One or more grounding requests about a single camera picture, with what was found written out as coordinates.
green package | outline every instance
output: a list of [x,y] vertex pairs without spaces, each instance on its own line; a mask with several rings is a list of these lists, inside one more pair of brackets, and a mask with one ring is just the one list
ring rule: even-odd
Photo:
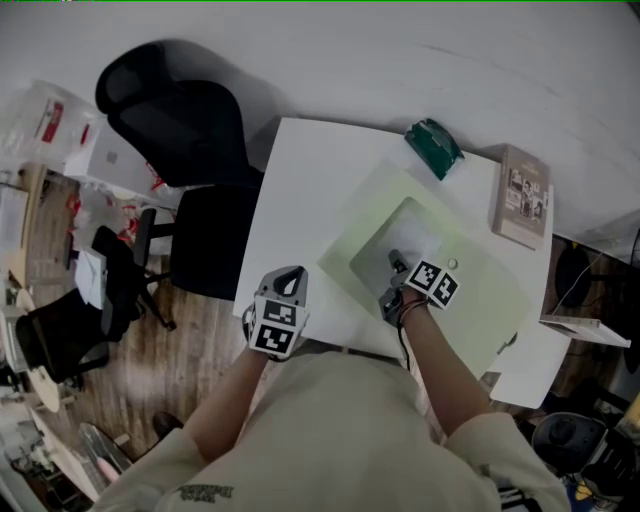
[[433,119],[418,121],[407,130],[404,138],[440,181],[456,158],[464,159],[451,134]]

metal object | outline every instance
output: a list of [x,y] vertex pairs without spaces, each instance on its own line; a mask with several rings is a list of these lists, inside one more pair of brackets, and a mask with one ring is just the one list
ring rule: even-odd
[[307,281],[309,274],[304,267],[290,266],[282,267],[266,274],[260,286],[254,295],[254,300],[251,305],[245,310],[242,315],[242,330],[244,332],[245,339],[252,346],[252,335],[259,328],[259,325],[264,320],[262,314],[256,315],[256,308],[264,308],[265,300],[269,299],[280,303],[287,304],[296,309],[297,314],[293,318],[298,318],[298,322],[293,325],[285,327],[286,331],[293,333],[293,341],[290,344],[291,349],[288,350],[285,356],[276,355],[270,353],[268,350],[263,350],[269,353],[269,359],[272,361],[282,362],[289,358],[289,355],[296,344],[301,339],[300,333],[304,328],[309,313],[304,309],[307,302]]
[[309,274],[301,266],[282,267],[269,272],[260,281],[256,295],[305,307]]

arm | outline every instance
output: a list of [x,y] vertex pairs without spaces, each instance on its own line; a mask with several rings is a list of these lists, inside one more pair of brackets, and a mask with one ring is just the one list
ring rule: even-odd
[[172,431],[123,473],[92,510],[153,510],[163,495],[233,448],[267,361],[266,354],[245,349],[184,428]]
[[184,431],[207,462],[218,459],[236,444],[268,361],[266,354],[245,348],[187,420]]
[[[421,298],[413,289],[402,293],[405,304]],[[511,416],[487,414],[491,412],[487,394],[449,346],[427,307],[409,311],[403,324],[433,410],[449,437],[445,447],[482,478],[494,495],[496,509],[569,511],[564,487]]]
[[[406,303],[420,298],[413,288],[402,290]],[[407,338],[438,421],[447,436],[471,418],[490,412],[489,397],[453,351],[426,306],[403,318]]]

book cover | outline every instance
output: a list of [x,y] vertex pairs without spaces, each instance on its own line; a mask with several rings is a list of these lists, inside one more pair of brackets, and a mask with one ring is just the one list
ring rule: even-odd
[[549,168],[507,146],[500,170],[493,232],[530,249],[542,247],[549,203]]

light green mat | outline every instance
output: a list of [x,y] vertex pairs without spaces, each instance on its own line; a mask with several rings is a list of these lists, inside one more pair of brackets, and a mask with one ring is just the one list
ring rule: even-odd
[[517,332],[531,303],[515,277],[495,258],[467,238],[455,215],[422,184],[404,171],[390,171],[357,198],[352,221],[318,261],[318,266],[373,317],[383,320],[375,296],[354,273],[353,260],[402,210],[420,219],[430,235],[442,238],[428,256],[460,284],[449,309],[431,307],[450,345],[476,377],[491,365],[497,351]]

